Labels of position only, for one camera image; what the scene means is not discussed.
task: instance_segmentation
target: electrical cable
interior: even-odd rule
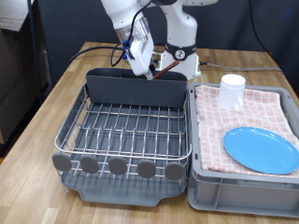
[[[117,49],[117,50],[123,50],[123,48],[117,48],[117,46],[116,46],[116,47],[109,47],[109,46],[93,47],[93,48],[85,49],[85,50],[83,50],[83,51],[78,52],[77,54],[75,54],[75,55],[69,60],[69,63],[72,63],[73,60],[74,60],[75,58],[77,58],[80,54],[85,53],[85,52],[90,51],[90,50],[93,50],[93,49],[113,49],[113,50]]]
[[[228,69],[234,69],[234,70],[277,70],[279,72],[282,72],[282,70],[280,68],[276,68],[276,67],[258,67],[258,68],[240,68],[240,67],[227,67],[227,66],[222,66],[222,65],[218,65],[215,63],[204,63],[204,62],[200,62],[200,65],[211,65],[211,66],[216,66],[216,67],[221,67],[221,68],[228,68]]]
[[[135,19],[136,19],[136,17],[138,16],[138,14],[139,14],[140,12],[142,12],[146,7],[148,7],[148,6],[152,3],[152,1],[153,1],[153,0],[149,0],[149,2],[148,2],[146,5],[144,5],[142,8],[140,8],[140,9],[136,12],[136,14],[133,16],[133,20],[132,20],[132,24],[131,24],[131,32],[130,32],[130,34],[129,34],[128,41],[126,42],[126,48],[128,48],[129,56],[130,56],[130,58],[132,58],[132,59],[135,59],[135,58],[134,58],[133,55],[131,54],[130,46],[129,46],[129,45],[130,45],[130,40],[131,40],[132,35],[133,35]],[[117,64],[121,61],[121,58],[122,58],[123,54],[125,53],[125,50],[123,50],[122,55],[120,56],[120,58],[118,59],[118,61],[117,61],[116,63],[114,63],[114,64],[112,63],[113,53],[114,53],[114,51],[112,52],[111,57],[110,57],[110,62],[111,62],[111,66],[112,66],[112,67],[114,67],[115,65],[117,65]]]
[[[117,45],[114,47],[114,49],[112,50],[112,52],[111,52],[111,55],[110,55],[110,64],[111,64],[112,67],[116,66],[116,65],[121,61],[121,59],[122,59],[122,57],[123,57],[123,55],[124,55],[124,53],[125,53],[125,50],[122,49],[122,54],[121,54],[120,58],[119,58],[115,63],[112,62],[112,60],[113,60],[113,55],[114,55],[114,51],[115,51],[115,49],[118,48],[118,46],[119,46],[120,44],[121,44],[121,43],[117,44]]]
[[[252,3],[251,3],[251,0],[249,0],[249,12],[250,12],[250,20],[251,20],[251,25],[252,25],[252,28],[253,28],[253,32],[255,34],[255,37],[257,38],[257,40],[259,41],[260,45],[262,46],[263,50],[266,51],[269,56],[273,59],[274,62],[275,59],[273,58],[272,54],[269,52],[269,50],[263,45],[260,37],[258,36],[257,32],[256,32],[256,29],[255,29],[255,24],[254,24],[254,20],[253,20],[253,13],[252,13]]]
[[[148,7],[148,6],[152,3],[152,1],[153,1],[153,0],[149,0],[149,2],[148,2],[146,5],[144,5],[142,8],[140,8],[140,9],[136,12],[136,14],[134,15],[133,20],[132,20],[132,24],[131,24],[132,29],[131,29],[131,32],[130,32],[130,35],[129,35],[128,40],[130,40],[131,37],[132,37],[136,17],[138,16],[138,14],[139,14],[140,12],[142,12],[146,7]],[[77,58],[80,54],[85,53],[85,52],[90,51],[90,50],[93,50],[93,49],[112,49],[112,53],[111,53],[111,56],[110,56],[110,64],[111,64],[112,67],[114,67],[114,66],[116,66],[116,65],[121,61],[122,56],[123,56],[123,54],[125,53],[124,48],[119,48],[119,45],[120,45],[120,44],[121,44],[121,43],[117,44],[115,47],[101,46],[101,47],[94,47],[94,48],[85,49],[85,50],[80,51],[80,52],[78,52],[77,54],[75,54],[75,55],[70,59],[69,63],[72,63],[73,60],[74,60],[75,58]],[[119,58],[115,63],[113,63],[113,62],[112,62],[112,59],[113,59],[114,51],[115,51],[116,49],[117,49],[117,50],[122,50],[122,54],[121,54],[120,58]],[[128,53],[130,54],[130,57],[134,59],[134,57],[133,57],[133,56],[131,55],[131,53],[130,53],[130,49],[128,50]]]

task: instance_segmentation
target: blue plate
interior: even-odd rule
[[[224,136],[224,147],[236,161],[258,172],[285,175],[299,166],[297,149],[285,138],[264,129],[232,129]]]

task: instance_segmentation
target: dish towel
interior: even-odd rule
[[[290,141],[298,150],[298,138],[292,133],[280,107],[278,93],[245,90],[244,107],[240,112],[218,107],[219,88],[196,88],[196,113],[199,131],[201,168],[205,171],[243,175],[267,175],[255,172],[235,161],[225,150],[223,137],[238,127],[255,127],[276,133]],[[299,169],[288,175],[299,178]]]

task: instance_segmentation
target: dark background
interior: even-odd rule
[[[299,95],[299,1],[251,2],[260,39]],[[38,3],[53,85],[84,42],[119,42],[100,0],[38,0]],[[215,5],[183,10],[197,20],[197,48],[263,51],[251,26],[249,0],[219,0]],[[154,43],[165,43],[166,19],[161,9],[148,8],[144,14]]]

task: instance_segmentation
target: gray plastic bin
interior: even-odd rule
[[[299,179],[258,175],[237,175],[203,171],[195,110],[195,88],[189,87],[192,135],[192,170],[189,180],[189,204],[198,210],[299,217]],[[247,86],[247,89],[279,93],[282,109],[288,115],[293,133],[299,136],[299,111],[290,94],[282,88]]]

